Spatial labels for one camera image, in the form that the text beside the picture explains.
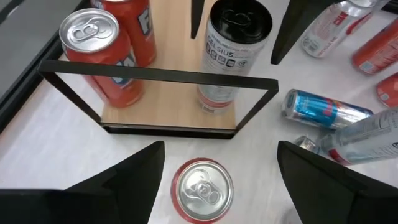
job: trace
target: wooden board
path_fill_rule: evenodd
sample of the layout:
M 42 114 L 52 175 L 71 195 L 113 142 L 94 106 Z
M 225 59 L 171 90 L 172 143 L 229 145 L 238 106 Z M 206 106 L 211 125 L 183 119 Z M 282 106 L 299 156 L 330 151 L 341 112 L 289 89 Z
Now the wooden board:
M 191 1 L 151 1 L 157 59 L 150 67 L 200 71 L 207 17 L 215 1 L 205 1 L 195 40 L 190 38 Z M 197 102 L 196 88 L 194 84 L 146 81 L 145 94 L 140 101 L 123 109 L 105 106 L 102 121 L 119 124 L 234 129 L 234 106 L 232 105 L 228 112 L 222 115 L 207 114 L 201 110 Z

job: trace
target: metal frame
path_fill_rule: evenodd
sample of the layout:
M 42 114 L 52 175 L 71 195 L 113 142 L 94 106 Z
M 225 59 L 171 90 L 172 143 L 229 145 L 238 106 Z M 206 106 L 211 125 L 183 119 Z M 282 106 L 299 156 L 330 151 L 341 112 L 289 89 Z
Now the metal frame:
M 58 38 L 55 45 L 62 48 Z M 215 75 L 200 72 L 184 72 L 155 68 L 122 67 L 116 65 L 100 65 L 80 62 L 63 62 L 43 60 L 37 71 L 57 90 L 64 94 L 79 109 L 98 123 L 105 131 L 116 134 L 145 134 L 154 136 L 178 136 L 191 138 L 231 139 L 253 118 L 279 91 L 278 81 L 269 78 L 240 77 L 231 75 Z M 231 86 L 268 90 L 250 109 L 235 129 L 191 128 L 176 126 L 152 126 L 141 124 L 103 123 L 98 115 L 77 93 L 75 93 L 57 74 L 84 74 L 104 77 L 135 78 L 142 80 L 158 80 L 167 82 L 193 83 L 205 85 Z

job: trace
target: red can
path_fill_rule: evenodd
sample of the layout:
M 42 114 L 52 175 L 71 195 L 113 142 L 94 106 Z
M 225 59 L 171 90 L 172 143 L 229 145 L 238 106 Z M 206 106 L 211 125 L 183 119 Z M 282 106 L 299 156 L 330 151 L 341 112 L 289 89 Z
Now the red can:
M 375 35 L 353 55 L 353 65 L 370 75 L 398 60 L 398 19 Z
M 137 65 L 146 67 L 156 58 L 149 0 L 91 0 L 91 5 L 113 14 L 129 34 Z
M 61 23 L 59 33 L 70 61 L 135 66 L 127 32 L 102 9 L 70 14 Z M 85 79 L 105 102 L 118 108 L 129 106 L 142 96 L 142 80 L 89 75 Z
M 376 86 L 379 99 L 388 107 L 398 106 L 398 72 Z

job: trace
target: white table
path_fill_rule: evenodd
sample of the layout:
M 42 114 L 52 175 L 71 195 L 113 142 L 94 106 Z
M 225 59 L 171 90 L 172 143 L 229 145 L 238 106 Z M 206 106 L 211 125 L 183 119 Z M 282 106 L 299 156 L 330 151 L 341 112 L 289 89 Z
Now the white table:
M 351 66 L 349 57 L 396 15 L 377 13 L 324 60 L 311 58 L 296 44 L 280 65 L 273 66 L 269 63 L 272 45 L 288 0 L 262 2 L 272 14 L 274 28 L 251 76 L 278 79 L 280 93 L 232 140 L 108 134 L 43 82 L 0 135 L 0 187 L 65 189 L 162 140 L 166 146 L 165 166 L 150 223 L 186 223 L 173 208 L 170 182 L 178 167 L 194 157 L 220 162 L 233 178 L 233 205 L 219 223 L 280 223 L 292 201 L 277 164 L 277 143 L 293 141 L 303 134 L 315 139 L 319 133 L 318 128 L 280 116 L 285 94 L 297 88 L 374 112 L 385 109 L 374 94 L 374 85 L 398 71 L 398 65 L 367 77 Z M 62 78 L 100 112 L 101 100 L 82 78 Z M 351 168 L 398 187 L 397 162 L 393 159 Z

